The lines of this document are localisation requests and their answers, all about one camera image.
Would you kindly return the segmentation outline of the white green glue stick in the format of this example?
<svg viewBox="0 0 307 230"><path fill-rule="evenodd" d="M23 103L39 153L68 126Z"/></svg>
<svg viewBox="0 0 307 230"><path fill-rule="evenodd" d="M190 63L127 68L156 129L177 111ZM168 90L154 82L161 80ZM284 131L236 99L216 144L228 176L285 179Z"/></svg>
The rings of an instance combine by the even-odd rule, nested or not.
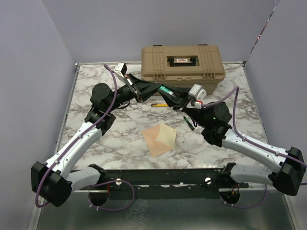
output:
<svg viewBox="0 0 307 230"><path fill-rule="evenodd" d="M171 91L171 90L169 90L169 89L166 88L165 86L159 87L159 90L161 90L161 91L163 91L163 92L165 92L165 93L168 93L168 94L170 94L170 95L174 95L174 92Z"/></svg>

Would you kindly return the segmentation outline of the peach paper envelope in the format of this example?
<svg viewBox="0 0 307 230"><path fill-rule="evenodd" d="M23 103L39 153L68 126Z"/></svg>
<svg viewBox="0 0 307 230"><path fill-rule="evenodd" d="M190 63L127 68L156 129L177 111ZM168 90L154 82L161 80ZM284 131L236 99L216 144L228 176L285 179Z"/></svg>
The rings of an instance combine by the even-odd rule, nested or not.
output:
<svg viewBox="0 0 307 230"><path fill-rule="evenodd" d="M143 130L142 136L151 156L157 157L175 147L177 131L165 124L158 124Z"/></svg>

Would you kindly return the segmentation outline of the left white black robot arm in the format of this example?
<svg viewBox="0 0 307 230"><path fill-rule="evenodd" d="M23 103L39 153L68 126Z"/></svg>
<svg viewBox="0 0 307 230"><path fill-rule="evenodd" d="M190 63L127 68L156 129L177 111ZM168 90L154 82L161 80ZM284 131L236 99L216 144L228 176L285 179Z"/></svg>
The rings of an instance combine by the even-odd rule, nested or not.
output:
<svg viewBox="0 0 307 230"><path fill-rule="evenodd" d="M140 80L129 74L122 77L124 85L111 89L106 83L99 83L92 89L92 107L77 133L54 156L44 163L36 162L31 168L31 186L35 192L35 205L46 204L61 206L70 194L80 188L92 185L95 189L105 186L106 177L96 165L78 172L72 172L77 161L113 125L115 116L112 111L125 102L136 99L144 102L161 88L161 84Z"/></svg>

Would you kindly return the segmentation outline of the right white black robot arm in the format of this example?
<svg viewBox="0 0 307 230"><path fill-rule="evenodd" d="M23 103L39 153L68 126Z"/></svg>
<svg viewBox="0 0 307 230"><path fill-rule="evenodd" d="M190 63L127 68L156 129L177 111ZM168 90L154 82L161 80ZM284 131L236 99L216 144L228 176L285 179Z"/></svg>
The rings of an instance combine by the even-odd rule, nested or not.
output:
<svg viewBox="0 0 307 230"><path fill-rule="evenodd" d="M232 166L230 171L220 176L223 186L232 187L236 183L255 182L270 184L286 195L297 195L307 169L301 150L265 144L238 131L236 113L230 112L225 103L232 94L238 96L238 86L224 98L208 104L203 103L205 90L197 84L183 95L165 86L159 87L158 92L169 107L181 109L203 128L201 134L207 143L237 151L264 165L263 169L255 170Z"/></svg>

